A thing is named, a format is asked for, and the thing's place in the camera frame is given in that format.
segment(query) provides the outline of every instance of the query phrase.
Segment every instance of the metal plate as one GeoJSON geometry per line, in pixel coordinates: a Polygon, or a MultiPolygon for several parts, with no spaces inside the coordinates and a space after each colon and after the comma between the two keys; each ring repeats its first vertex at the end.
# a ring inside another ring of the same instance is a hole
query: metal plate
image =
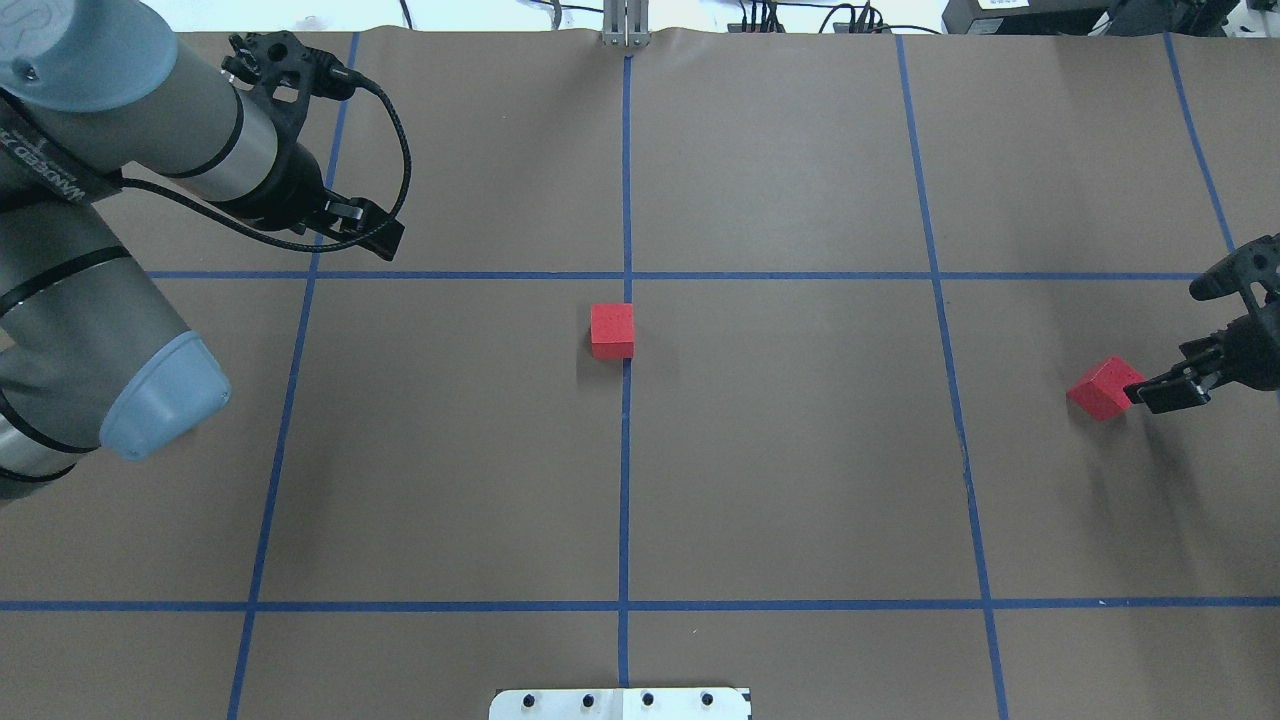
{"type": "Polygon", "coordinates": [[[751,691],[739,688],[614,688],[503,691],[489,720],[609,717],[614,720],[750,720],[751,691]]]}

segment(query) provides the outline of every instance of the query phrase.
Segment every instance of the red block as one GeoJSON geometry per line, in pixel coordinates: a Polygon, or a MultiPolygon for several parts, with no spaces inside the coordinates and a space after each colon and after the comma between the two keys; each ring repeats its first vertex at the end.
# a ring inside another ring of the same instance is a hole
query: red block
{"type": "Polygon", "coordinates": [[[1124,393],[1124,386],[1140,383],[1144,379],[1147,378],[1128,363],[1111,356],[1089,368],[1080,382],[1066,391],[1066,396],[1094,420],[1110,420],[1133,405],[1124,393]]]}
{"type": "Polygon", "coordinates": [[[591,355],[621,360],[636,354],[636,323],[630,302],[591,305],[591,355]]]}

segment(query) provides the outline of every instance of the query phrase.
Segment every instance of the gray robot arm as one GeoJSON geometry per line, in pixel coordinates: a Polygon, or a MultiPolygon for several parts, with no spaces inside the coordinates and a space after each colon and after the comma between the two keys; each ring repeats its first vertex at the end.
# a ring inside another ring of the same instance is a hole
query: gray robot arm
{"type": "Polygon", "coordinates": [[[119,173],[127,163],[273,245],[394,255],[408,155],[389,100],[289,33],[234,40],[224,67],[255,86],[247,92],[137,0],[0,8],[0,328],[14,342],[0,352],[0,503],[65,475],[99,446],[146,457],[230,396],[204,341],[91,208],[131,184],[119,173]],[[298,100],[273,100],[279,85],[298,100]],[[325,188],[297,143],[312,95],[346,99],[357,86],[383,99],[406,154],[390,213],[325,188]],[[302,246],[260,232],[307,228],[339,242],[302,246]]]}

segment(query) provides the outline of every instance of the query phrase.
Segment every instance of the blue end cap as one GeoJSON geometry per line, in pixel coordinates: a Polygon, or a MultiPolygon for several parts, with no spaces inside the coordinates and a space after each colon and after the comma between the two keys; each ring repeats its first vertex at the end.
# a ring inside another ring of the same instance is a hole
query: blue end cap
{"type": "Polygon", "coordinates": [[[173,72],[178,38],[138,0],[49,0],[6,8],[0,87],[64,113],[141,100],[173,72]]]}
{"type": "Polygon", "coordinates": [[[125,460],[142,460],[218,413],[232,384],[195,331],[169,341],[115,398],[99,441],[125,460]]]}

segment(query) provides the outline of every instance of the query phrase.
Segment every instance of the black cable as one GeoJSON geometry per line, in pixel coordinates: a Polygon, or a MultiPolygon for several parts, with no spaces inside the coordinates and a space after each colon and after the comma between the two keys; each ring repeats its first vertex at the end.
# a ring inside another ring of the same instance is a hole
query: black cable
{"type": "Polygon", "coordinates": [[[946,35],[945,32],[938,32],[938,31],[933,29],[932,27],[924,27],[924,26],[900,26],[900,24],[876,26],[876,27],[873,27],[868,32],[879,32],[882,29],[923,29],[924,32],[928,32],[928,33],[932,33],[932,35],[946,35]]]}
{"type": "Polygon", "coordinates": [[[822,19],[822,26],[818,27],[818,35],[822,35],[822,31],[827,29],[827,23],[829,23],[831,18],[836,13],[838,13],[840,10],[849,10],[849,23],[850,24],[852,24],[852,22],[854,22],[854,13],[858,12],[858,8],[855,8],[850,3],[841,3],[840,5],[822,5],[822,6],[823,8],[831,8],[831,10],[827,13],[827,17],[822,19]]]}
{"type": "MultiPolygon", "coordinates": [[[[538,5],[550,5],[553,8],[556,6],[556,3],[553,3],[553,0],[525,0],[525,1],[535,3],[538,5]]],[[[566,10],[586,10],[588,13],[600,13],[602,15],[604,14],[604,10],[602,10],[600,8],[588,8],[586,5],[566,5],[564,3],[559,3],[559,6],[566,10]]]]}
{"type": "Polygon", "coordinates": [[[408,0],[401,0],[401,10],[404,12],[404,24],[407,24],[410,29],[416,29],[413,27],[413,15],[408,13],[408,0]]]}
{"type": "Polygon", "coordinates": [[[204,204],[197,202],[196,200],[192,200],[186,195],[182,195],[180,192],[174,192],[173,190],[169,190],[168,187],[156,184],[154,182],[148,182],[140,178],[120,178],[119,187],[122,188],[129,187],[152,192],[166,200],[172,200],[182,205],[183,208],[187,208],[188,210],[200,213],[201,215],[209,218],[210,220],[214,220],[215,223],[225,228],[233,229],[246,237],[250,237],[265,245],[270,245],[273,247],[279,247],[282,250],[292,250],[294,252],[334,252],[338,250],[346,250],[348,247],[360,245],[366,238],[372,237],[374,234],[381,232],[384,228],[392,224],[396,220],[396,217],[399,215],[401,209],[404,208],[404,200],[406,197],[408,197],[410,178],[413,173],[413,159],[410,155],[408,136],[404,133],[404,124],[401,122],[399,114],[396,113],[396,106],[392,105],[392,99],[376,82],[366,78],[365,76],[357,73],[356,70],[349,70],[349,73],[360,87],[364,87],[369,92],[374,94],[378,97],[378,100],[381,101],[383,108],[387,109],[387,115],[392,120],[392,127],[396,128],[396,138],[399,141],[401,146],[401,159],[404,163],[403,170],[401,173],[401,188],[399,192],[396,195],[396,204],[392,205],[390,211],[387,214],[385,218],[383,218],[380,223],[374,225],[370,231],[365,232],[360,237],[352,240],[344,240],[342,242],[330,242],[329,245],[305,245],[301,242],[289,242],[287,240],[280,240],[278,237],[261,233],[238,220],[233,220],[232,218],[223,215],[221,213],[214,210],[212,208],[207,208],[204,204]]]}

